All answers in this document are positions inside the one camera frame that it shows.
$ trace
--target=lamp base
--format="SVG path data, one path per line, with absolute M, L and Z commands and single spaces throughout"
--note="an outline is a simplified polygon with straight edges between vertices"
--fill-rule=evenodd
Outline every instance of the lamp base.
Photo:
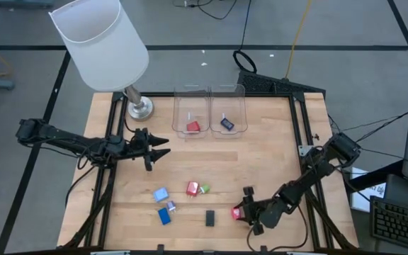
M 145 96 L 141 97 L 141 103 L 135 105 L 128 103 L 128 114 L 135 121 L 148 120 L 154 114 L 154 103 Z

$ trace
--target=wooden table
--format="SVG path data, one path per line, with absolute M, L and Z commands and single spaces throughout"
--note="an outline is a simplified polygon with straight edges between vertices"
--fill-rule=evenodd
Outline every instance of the wooden table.
M 324 99 L 320 93 L 305 94 L 312 134 L 318 134 L 316 145 L 323 145 L 331 136 Z M 125 160 L 118 163 L 113 199 L 110 208 L 105 249 L 155 250 L 164 244 L 166 250 L 249 250 L 246 238 L 249 226 L 231 218 L 230 209 L 242 199 L 242 188 L 253 186 L 254 198 L 264 199 L 283 184 L 300 175 L 297 149 L 287 98 L 246 98 L 248 130 L 239 139 L 215 139 L 208 131 L 203 139 L 181 139 L 171 129 L 174 98 L 152 98 L 155 113 L 143 123 L 129 120 L 131 128 L 147 127 L 158 136 L 169 139 L 159 148 L 171 148 L 154 171 L 147 172 L 144 161 Z M 87 137 L 104 137 L 111 94 L 94 94 L 84 133 Z M 297 116 L 301 121 L 300 107 Z M 306 144 L 304 131 L 302 140 Z M 127 130 L 124 137 L 132 136 Z M 85 170 L 76 170 L 74 180 Z M 71 193 L 64 215 L 58 244 L 64 244 L 81 227 L 90 211 L 96 171 L 86 177 Z M 208 183 L 211 191 L 189 198 L 185 194 L 189 181 Z M 322 180 L 327 210 L 336 226 L 358 246 L 344 182 L 339 172 Z M 152 193 L 166 187 L 177 211 L 172 222 L 163 226 L 158 209 L 166 203 L 155 203 Z M 301 204 L 306 214 L 305 203 Z M 205 211 L 215 211 L 215 226 L 205 226 Z M 96 221 L 96 231 L 100 227 Z M 317 216 L 321 246 L 324 246 L 322 223 Z M 296 210 L 283 214 L 275 229 L 250 237 L 256 249 L 261 245 L 297 245 L 305 237 L 303 220 Z M 97 243 L 94 232 L 93 244 Z M 312 251 L 308 239 L 301 251 Z

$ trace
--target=black keyboard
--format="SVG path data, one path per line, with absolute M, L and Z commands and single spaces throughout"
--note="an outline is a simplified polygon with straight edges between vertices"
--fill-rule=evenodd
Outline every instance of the black keyboard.
M 408 205 L 370 197 L 371 236 L 408 247 Z
M 287 79 L 275 79 L 246 71 L 240 71 L 237 83 L 243 85 L 246 92 L 318 92 L 322 93 L 325 98 L 324 89 L 297 84 Z

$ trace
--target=floor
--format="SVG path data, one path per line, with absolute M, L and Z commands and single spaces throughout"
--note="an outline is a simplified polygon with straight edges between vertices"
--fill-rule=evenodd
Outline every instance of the floor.
M 56 0 L 55 8 L 67 2 Z M 170 91 L 177 84 L 237 81 L 239 70 L 232 50 L 224 50 L 234 46 L 218 45 L 240 44 L 248 0 L 239 0 L 223 21 L 211 19 L 196 8 L 173 7 L 169 0 L 121 2 L 144 43 L 161 46 L 149 51 L 149 67 L 137 82 L 142 91 Z M 408 1 L 394 2 L 408 30 Z M 215 1 L 206 10 L 223 15 L 231 4 L 231 0 Z M 270 45 L 246 51 L 259 74 L 284 76 L 290 52 L 272 50 L 271 46 L 292 43 L 305 6 L 305 0 L 253 0 L 245 45 Z M 327 109 L 341 129 L 408 111 L 408 50 L 356 47 L 407 46 L 388 1 L 313 1 L 298 44 L 348 46 L 345 50 L 331 47 L 296 51 L 289 77 L 297 83 L 326 89 Z M 47 10 L 0 8 L 0 45 L 63 42 Z M 202 49 L 171 45 L 202 45 Z M 16 83 L 14 90 L 0 91 L 0 234 L 30 153 L 14 137 L 18 121 L 43 116 L 65 54 L 53 47 L 31 49 L 0 50 L 13 66 L 12 79 Z M 92 94 L 71 61 L 50 123 L 83 133 Z M 361 145 L 403 155 L 407 124 L 408 118 L 403 118 Z M 369 130 L 362 127 L 347 134 L 356 139 Z M 364 152 L 354 166 L 370 171 L 395 160 Z M 6 252 L 55 248 L 74 165 L 73 159 L 41 151 Z M 366 216 L 353 212 L 361 247 L 372 249 Z

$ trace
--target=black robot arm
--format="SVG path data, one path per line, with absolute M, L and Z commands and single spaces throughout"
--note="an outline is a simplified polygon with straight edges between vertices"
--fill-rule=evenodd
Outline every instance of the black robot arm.
M 22 145 L 47 143 L 66 149 L 77 156 L 87 157 L 94 166 L 105 166 L 108 160 L 144 158 L 146 170 L 151 171 L 152 165 L 170 149 L 151 149 L 169 140 L 149 134 L 147 128 L 136 129 L 128 142 L 121 136 L 111 135 L 108 138 L 87 138 L 76 135 L 47 124 L 41 119 L 21 120 L 16 133 Z
M 350 166 L 360 155 L 360 146 L 343 133 L 334 135 L 321 147 L 313 147 L 307 154 L 301 157 L 302 168 L 307 171 L 297 180 L 283 184 L 272 196 L 272 198 L 254 201 L 254 190 L 245 187 L 243 201 L 234 208 L 240 208 L 242 217 L 238 220 L 247 222 L 254 226 L 255 235 L 264 233 L 262 225 L 274 228 L 283 213 L 291 214 L 300 204 L 301 197 L 306 195 L 312 202 L 313 207 L 321 215 L 324 224 L 330 226 L 330 231 L 341 246 L 353 248 L 334 223 L 330 220 L 325 210 L 317 202 L 310 188 L 320 179 L 333 173 L 338 167 Z M 338 159 L 343 162 L 340 166 L 333 166 L 329 161 Z

